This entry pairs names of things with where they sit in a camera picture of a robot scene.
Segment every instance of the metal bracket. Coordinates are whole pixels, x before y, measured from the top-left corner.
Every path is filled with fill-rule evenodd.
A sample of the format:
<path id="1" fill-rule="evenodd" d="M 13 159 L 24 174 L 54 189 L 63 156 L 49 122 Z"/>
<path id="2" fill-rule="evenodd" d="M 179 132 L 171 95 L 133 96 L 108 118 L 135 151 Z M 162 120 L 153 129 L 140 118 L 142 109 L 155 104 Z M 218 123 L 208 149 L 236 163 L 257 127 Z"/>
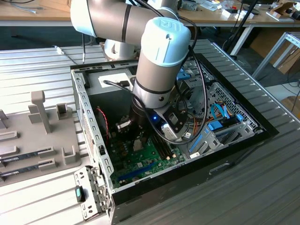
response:
<path id="1" fill-rule="evenodd" d="M 81 187 L 85 201 L 81 203 L 84 220 L 89 220 L 109 209 L 110 197 L 99 168 L 83 167 L 74 173 L 76 185 Z"/>

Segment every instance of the white connector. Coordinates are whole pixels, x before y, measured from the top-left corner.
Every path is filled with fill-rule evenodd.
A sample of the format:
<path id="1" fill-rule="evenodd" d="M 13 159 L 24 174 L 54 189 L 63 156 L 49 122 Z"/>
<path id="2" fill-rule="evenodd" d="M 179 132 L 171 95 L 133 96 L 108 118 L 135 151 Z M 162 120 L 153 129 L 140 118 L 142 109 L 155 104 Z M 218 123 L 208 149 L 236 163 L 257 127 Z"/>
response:
<path id="1" fill-rule="evenodd" d="M 59 55 L 65 55 L 65 52 L 61 48 L 59 48 L 58 46 L 55 45 L 54 48 L 56 48 L 56 51 Z"/>

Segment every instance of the wooden desk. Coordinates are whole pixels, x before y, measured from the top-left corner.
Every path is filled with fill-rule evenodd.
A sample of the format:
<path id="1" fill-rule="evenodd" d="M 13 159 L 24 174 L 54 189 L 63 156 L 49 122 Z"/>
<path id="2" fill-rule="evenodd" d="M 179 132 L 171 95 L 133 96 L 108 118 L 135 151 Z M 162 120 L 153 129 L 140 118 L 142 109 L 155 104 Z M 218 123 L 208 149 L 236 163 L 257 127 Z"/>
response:
<path id="1" fill-rule="evenodd" d="M 38 0 L 19 5 L 43 9 L 34 9 L 35 14 L 0 1 L 0 26 L 72 26 L 70 13 L 40 6 Z"/>
<path id="2" fill-rule="evenodd" d="M 238 1 L 236 2 L 236 7 L 240 8 L 240 3 Z M 272 17 L 268 16 L 266 12 L 266 8 L 258 9 L 260 14 L 254 15 L 253 19 L 248 19 L 244 26 L 245 29 L 239 38 L 238 42 L 236 43 L 235 47 L 231 51 L 231 55 L 237 55 L 240 48 L 245 43 L 247 37 L 251 33 L 252 29 L 254 27 L 300 27 L 300 21 L 295 22 L 278 22 Z M 214 27 L 233 27 L 236 19 L 235 18 L 227 18 L 222 15 L 222 10 L 216 10 L 214 12 L 205 9 L 201 6 L 199 6 L 198 11 L 192 12 L 192 11 L 186 11 L 181 10 L 179 11 L 179 14 L 183 17 L 186 17 L 193 22 L 196 23 L 197 26 L 214 26 Z"/>
<path id="3" fill-rule="evenodd" d="M 23 4 L 24 7 L 39 6 L 38 0 Z M 240 8 L 240 3 L 236 1 L 236 7 Z M 70 13 L 56 10 L 53 8 L 43 7 L 37 9 L 37 13 L 30 13 L 11 6 L 9 3 L 0 1 L 0 26 L 72 26 L 70 21 Z M 259 9 L 260 15 L 255 15 L 253 19 L 248 19 L 244 25 L 245 30 L 235 45 L 231 55 L 236 55 L 251 30 L 254 27 L 300 27 L 300 21 L 295 22 L 277 22 L 270 16 L 266 15 L 267 10 Z M 215 27 L 232 27 L 234 26 L 235 18 L 226 18 L 221 14 L 221 10 L 212 12 L 199 6 L 199 11 L 191 12 L 180 10 L 179 14 L 184 16 L 198 26 L 215 26 Z"/>

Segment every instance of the motherboard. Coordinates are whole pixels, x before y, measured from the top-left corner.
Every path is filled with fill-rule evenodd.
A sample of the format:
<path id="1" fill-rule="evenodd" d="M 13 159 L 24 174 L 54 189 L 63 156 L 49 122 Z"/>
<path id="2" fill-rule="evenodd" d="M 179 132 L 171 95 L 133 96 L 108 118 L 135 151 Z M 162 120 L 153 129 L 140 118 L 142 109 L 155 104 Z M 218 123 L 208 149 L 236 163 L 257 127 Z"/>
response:
<path id="1" fill-rule="evenodd" d="M 114 188 L 138 181 L 163 171 L 186 157 L 178 147 L 169 145 L 157 135 L 152 135 L 141 150 L 135 150 L 131 141 L 111 138 L 108 154 L 114 167 L 111 180 Z"/>

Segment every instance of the table leg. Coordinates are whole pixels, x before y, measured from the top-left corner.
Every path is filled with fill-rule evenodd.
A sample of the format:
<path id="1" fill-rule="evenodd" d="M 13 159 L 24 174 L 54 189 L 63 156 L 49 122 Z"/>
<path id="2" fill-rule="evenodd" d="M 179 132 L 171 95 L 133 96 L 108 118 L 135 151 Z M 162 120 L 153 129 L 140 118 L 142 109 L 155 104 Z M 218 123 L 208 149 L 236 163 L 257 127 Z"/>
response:
<path id="1" fill-rule="evenodd" d="M 249 26 L 246 27 L 242 33 L 242 35 L 240 36 L 238 42 L 236 43 L 235 47 L 233 48 L 233 50 L 231 51 L 230 55 L 237 55 L 240 48 L 243 46 L 243 44 L 245 43 L 246 39 L 248 38 L 249 34 L 251 33 L 253 27 Z"/>
<path id="2" fill-rule="evenodd" d="M 286 56 L 290 53 L 292 48 L 294 47 L 294 44 L 290 44 L 286 50 L 282 53 L 282 55 L 278 58 L 278 60 L 274 63 L 273 67 L 276 68 L 278 67 L 279 64 L 281 64 L 282 61 L 286 58 Z"/>
<path id="3" fill-rule="evenodd" d="M 264 58 L 264 60 L 261 62 L 261 64 L 259 64 L 259 66 L 257 67 L 257 69 L 254 71 L 254 73 L 252 74 L 253 78 L 256 78 L 259 73 L 265 68 L 265 66 L 268 64 L 268 62 L 270 61 L 270 59 L 272 59 L 272 57 L 274 56 L 275 52 L 281 47 L 281 45 L 285 42 L 285 38 L 286 38 L 287 33 L 285 32 L 281 38 L 276 42 L 276 44 L 274 45 L 274 47 L 271 49 L 271 51 L 269 52 L 269 54 L 267 54 L 266 58 Z"/>

